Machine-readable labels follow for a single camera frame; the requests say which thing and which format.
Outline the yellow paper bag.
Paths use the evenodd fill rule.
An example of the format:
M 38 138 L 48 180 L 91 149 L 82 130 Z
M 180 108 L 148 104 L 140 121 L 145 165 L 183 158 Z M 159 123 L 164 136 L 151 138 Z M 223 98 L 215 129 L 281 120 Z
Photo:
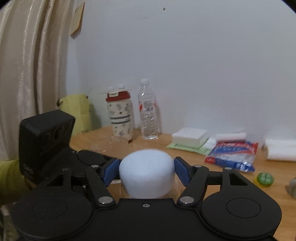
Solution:
M 69 95 L 58 99 L 57 106 L 60 110 L 75 117 L 72 136 L 92 130 L 88 96 L 84 94 Z

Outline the green flat packet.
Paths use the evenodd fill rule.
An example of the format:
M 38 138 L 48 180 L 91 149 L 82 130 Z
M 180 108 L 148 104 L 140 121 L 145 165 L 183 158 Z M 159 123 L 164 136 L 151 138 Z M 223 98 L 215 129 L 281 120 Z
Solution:
M 200 154 L 203 156 L 207 156 L 212 151 L 211 149 L 205 148 L 205 147 L 199 147 L 199 148 L 189 147 L 189 146 L 185 146 L 185 145 L 181 145 L 181 144 L 174 144 L 174 143 L 170 143 L 169 145 L 166 146 L 166 148 L 187 151 L 187 152 L 191 152 L 191 153 Z

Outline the red white floral tumbler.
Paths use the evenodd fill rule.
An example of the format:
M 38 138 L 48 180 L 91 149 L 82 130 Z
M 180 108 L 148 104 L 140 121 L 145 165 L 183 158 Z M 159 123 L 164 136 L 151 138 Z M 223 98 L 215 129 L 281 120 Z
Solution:
M 129 143 L 133 139 L 132 103 L 128 91 L 111 90 L 106 97 L 113 135 L 125 138 Z

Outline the small white folded tissues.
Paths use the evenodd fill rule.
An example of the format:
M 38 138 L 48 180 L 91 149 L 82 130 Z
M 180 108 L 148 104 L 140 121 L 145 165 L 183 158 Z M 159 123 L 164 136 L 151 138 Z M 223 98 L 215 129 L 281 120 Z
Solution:
M 205 144 L 203 145 L 203 148 L 212 150 L 214 149 L 214 147 L 217 145 L 217 140 L 214 138 L 209 138 L 207 140 L 207 142 L 205 142 Z

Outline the red blue floss bag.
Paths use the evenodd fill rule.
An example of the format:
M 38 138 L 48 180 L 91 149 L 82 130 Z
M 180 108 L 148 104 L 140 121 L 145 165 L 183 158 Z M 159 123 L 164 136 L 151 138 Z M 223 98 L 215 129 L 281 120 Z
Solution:
M 258 143 L 218 142 L 205 158 L 205 162 L 240 172 L 253 173 L 255 171 L 253 162 L 257 149 Z

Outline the middle water bottle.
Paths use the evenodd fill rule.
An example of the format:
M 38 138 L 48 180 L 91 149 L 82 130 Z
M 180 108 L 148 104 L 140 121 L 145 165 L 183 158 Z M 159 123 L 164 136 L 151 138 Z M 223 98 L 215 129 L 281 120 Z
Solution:
M 125 84 L 119 84 L 118 85 L 118 90 L 119 91 L 125 91 Z

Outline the rolled white tissue pack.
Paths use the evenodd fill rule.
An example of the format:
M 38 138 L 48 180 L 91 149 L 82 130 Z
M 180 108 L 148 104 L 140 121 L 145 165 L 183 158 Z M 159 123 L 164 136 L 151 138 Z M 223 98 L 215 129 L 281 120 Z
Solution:
M 244 142 L 246 140 L 246 133 L 220 133 L 216 135 L 217 142 Z

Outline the tan wall tag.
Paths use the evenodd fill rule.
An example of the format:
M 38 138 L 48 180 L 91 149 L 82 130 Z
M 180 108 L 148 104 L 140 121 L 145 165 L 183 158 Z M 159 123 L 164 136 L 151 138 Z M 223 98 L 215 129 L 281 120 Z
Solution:
M 84 7 L 85 7 L 85 3 L 83 2 L 75 10 L 75 13 L 74 13 L 73 19 L 72 19 L 71 30 L 70 30 L 71 37 L 73 37 L 78 32 L 78 30 L 80 29 L 80 27 L 82 25 Z

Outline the tall right water bottle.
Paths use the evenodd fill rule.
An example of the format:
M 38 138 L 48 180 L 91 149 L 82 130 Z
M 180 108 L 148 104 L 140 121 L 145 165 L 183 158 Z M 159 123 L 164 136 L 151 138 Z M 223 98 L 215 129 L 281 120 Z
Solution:
M 148 79 L 140 80 L 138 106 L 143 138 L 146 140 L 154 140 L 158 138 L 159 122 L 157 115 L 156 97 L 150 87 Z

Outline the white paper roll back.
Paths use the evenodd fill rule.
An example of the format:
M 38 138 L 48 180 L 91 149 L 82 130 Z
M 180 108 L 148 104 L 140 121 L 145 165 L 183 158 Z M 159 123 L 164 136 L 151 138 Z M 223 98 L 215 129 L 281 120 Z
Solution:
M 276 147 L 295 147 L 296 140 L 276 140 L 272 138 L 266 138 L 264 141 L 264 146 L 276 146 Z

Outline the frosted glass cup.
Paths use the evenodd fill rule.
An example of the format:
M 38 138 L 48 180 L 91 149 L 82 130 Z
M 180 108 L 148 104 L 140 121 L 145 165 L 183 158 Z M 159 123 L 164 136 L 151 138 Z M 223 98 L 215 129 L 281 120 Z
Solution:
M 105 156 L 123 159 L 129 153 L 128 140 L 116 136 L 101 138 L 90 145 L 90 150 Z

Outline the white paper roll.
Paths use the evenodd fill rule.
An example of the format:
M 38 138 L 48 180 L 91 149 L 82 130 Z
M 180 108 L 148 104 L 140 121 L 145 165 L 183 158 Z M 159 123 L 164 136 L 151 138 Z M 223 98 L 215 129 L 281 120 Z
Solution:
M 276 147 L 270 146 L 267 147 L 267 159 L 275 161 L 296 161 L 296 152 L 295 147 Z
M 276 146 L 276 147 L 295 147 L 296 140 L 276 140 L 272 138 L 266 138 L 264 141 L 264 146 Z

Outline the white paper roll front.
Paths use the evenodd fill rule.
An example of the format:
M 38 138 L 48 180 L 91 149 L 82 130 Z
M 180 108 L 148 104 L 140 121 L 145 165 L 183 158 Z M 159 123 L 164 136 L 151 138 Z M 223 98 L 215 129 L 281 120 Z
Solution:
M 295 147 L 276 147 L 270 146 L 267 147 L 267 159 L 275 161 L 296 161 L 296 152 Z

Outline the beige curtain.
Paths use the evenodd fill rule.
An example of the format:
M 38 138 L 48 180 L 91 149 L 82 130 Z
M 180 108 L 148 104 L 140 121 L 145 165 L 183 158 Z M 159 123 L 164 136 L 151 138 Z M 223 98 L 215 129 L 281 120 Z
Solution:
M 3 1 L 1 160 L 17 157 L 19 124 L 56 108 L 73 1 Z

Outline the green bottle cap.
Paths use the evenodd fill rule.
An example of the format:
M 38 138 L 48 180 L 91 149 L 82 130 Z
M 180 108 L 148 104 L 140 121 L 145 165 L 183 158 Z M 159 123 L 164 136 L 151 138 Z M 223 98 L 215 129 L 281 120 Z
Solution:
M 274 177 L 270 173 L 260 172 L 253 182 L 258 187 L 269 187 L 274 183 Z

